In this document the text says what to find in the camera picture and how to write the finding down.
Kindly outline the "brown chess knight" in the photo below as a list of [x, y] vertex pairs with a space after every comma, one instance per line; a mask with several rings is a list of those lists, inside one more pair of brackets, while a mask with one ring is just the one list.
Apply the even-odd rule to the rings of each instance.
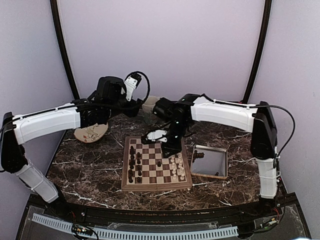
[[194, 159], [200, 159], [200, 158], [203, 158], [204, 155], [205, 155], [205, 154], [204, 154], [203, 152], [196, 153], [193, 158], [194, 158]]

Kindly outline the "dark chess piece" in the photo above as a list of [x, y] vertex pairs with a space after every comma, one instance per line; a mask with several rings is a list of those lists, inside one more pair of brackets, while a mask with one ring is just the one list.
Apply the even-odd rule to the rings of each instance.
[[133, 154], [130, 154], [130, 159], [131, 160], [135, 160], [135, 157], [136, 157], [136, 155], [133, 153]]
[[136, 153], [135, 148], [133, 146], [131, 146], [130, 149], [129, 149], [129, 154], [130, 155], [134, 155], [135, 153]]
[[129, 169], [129, 170], [128, 170], [128, 177], [129, 177], [129, 178], [130, 178], [130, 177], [133, 177], [133, 175], [134, 175], [133, 170], [132, 170], [132, 169]]
[[131, 161], [129, 162], [129, 168], [130, 168], [130, 169], [134, 169], [135, 164], [136, 164], [136, 161], [135, 161], [135, 160], [131, 160]]

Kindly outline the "metal tray with wooden rim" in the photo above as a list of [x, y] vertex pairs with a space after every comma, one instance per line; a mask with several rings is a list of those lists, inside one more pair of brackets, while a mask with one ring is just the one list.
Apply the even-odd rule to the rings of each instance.
[[[194, 151], [204, 152], [203, 158], [194, 159]], [[192, 176], [225, 180], [228, 178], [228, 150], [226, 148], [195, 145], [193, 147], [190, 173]]]

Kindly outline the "dark chess piece corner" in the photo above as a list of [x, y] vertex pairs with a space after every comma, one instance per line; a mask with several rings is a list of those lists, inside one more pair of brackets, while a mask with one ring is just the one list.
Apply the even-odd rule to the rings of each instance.
[[129, 176], [129, 177], [128, 177], [128, 182], [129, 182], [129, 183], [132, 183], [133, 181], [134, 181], [134, 180], [133, 180], [133, 177], [132, 177], [132, 176]]

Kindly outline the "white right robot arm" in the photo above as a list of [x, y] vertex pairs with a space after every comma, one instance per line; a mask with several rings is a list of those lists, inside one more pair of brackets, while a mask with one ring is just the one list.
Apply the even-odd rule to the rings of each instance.
[[163, 126], [146, 134], [146, 140], [161, 142], [162, 152], [170, 157], [182, 149], [181, 140], [195, 123], [205, 122], [234, 128], [242, 135], [250, 134], [250, 153], [257, 163], [259, 200], [255, 213], [266, 217], [276, 208], [278, 193], [278, 139], [271, 106], [242, 104], [209, 98], [206, 94], [186, 94], [178, 101], [160, 98], [152, 113], [163, 120]]

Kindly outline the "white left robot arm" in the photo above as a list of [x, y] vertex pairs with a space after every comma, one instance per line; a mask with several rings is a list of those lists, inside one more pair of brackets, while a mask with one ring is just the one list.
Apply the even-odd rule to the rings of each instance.
[[141, 71], [128, 74], [125, 79], [105, 76], [98, 80], [96, 90], [88, 97], [75, 99], [61, 106], [28, 114], [13, 115], [7, 112], [0, 130], [0, 170], [17, 176], [37, 193], [60, 218], [67, 218], [70, 206], [57, 186], [48, 180], [31, 161], [32, 142], [39, 143], [50, 135], [66, 130], [84, 129], [105, 125], [124, 114], [135, 117], [145, 99], [133, 99], [134, 91], [142, 79]]

